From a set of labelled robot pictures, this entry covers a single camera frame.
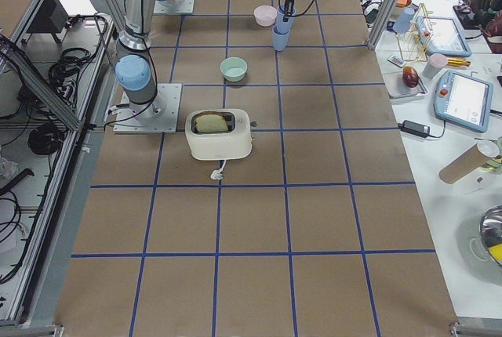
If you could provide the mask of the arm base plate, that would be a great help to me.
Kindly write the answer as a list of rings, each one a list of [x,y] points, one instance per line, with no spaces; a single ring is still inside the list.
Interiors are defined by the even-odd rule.
[[[195,0],[156,0],[155,15],[189,15],[195,7]]]
[[[128,106],[118,110],[118,123],[114,124],[114,132],[118,134],[175,132],[181,93],[182,85],[180,83],[158,84],[158,95],[153,104],[134,118],[133,115],[140,112],[141,108],[135,104],[130,108],[129,98],[123,92],[121,103],[126,103]]]

